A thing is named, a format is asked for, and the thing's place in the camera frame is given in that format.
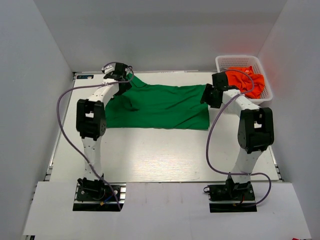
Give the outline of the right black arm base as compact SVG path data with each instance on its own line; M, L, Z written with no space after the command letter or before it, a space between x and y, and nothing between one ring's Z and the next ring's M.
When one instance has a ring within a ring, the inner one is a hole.
M208 194L211 213L253 213L257 211L252 183L235 183L231 177L224 184L203 188Z

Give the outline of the green t-shirt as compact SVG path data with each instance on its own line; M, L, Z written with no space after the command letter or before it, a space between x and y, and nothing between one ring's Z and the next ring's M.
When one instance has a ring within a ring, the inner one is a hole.
M147 84L136 76L130 84L129 90L107 103L107 128L209 128L208 106L200 102L205 85Z

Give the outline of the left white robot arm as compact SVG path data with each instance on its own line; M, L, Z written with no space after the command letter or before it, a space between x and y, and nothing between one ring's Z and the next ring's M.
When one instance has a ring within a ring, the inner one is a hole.
M110 72L103 79L94 93L86 99L79 99L76 105L76 130L79 132L83 144L85 159L84 177L94 181L103 177L101 164L101 141L107 128L105 107L116 95L121 95L131 88L128 81L134 73L129 66L127 76L116 80Z

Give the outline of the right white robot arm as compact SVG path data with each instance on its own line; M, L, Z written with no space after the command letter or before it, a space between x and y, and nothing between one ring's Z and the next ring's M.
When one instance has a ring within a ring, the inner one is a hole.
M246 91L240 91L235 85L230 85L227 72L238 72L247 77L251 87ZM274 143L274 121L273 112L269 107L260 107L252 103L246 94L255 89L252 77L237 69L228 69L223 72L212 74L212 83L205 86L200 102L206 103L214 109L219 109L207 136L205 146L205 158L208 166L216 173L230 176L233 180L225 188L226 195L236 200L244 193L242 184L251 181L252 176L262 175L269 181L270 177L262 172L253 172L258 158L261 154ZM237 141L240 146L237 160L230 172L216 169L210 163L209 147L214 127L220 116L229 108L233 114L239 117L237 130Z

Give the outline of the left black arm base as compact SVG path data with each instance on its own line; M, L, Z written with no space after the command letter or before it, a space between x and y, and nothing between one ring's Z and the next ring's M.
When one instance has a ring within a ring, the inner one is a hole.
M126 184L105 184L101 180L79 178L73 201L74 212L119 212L126 198Z

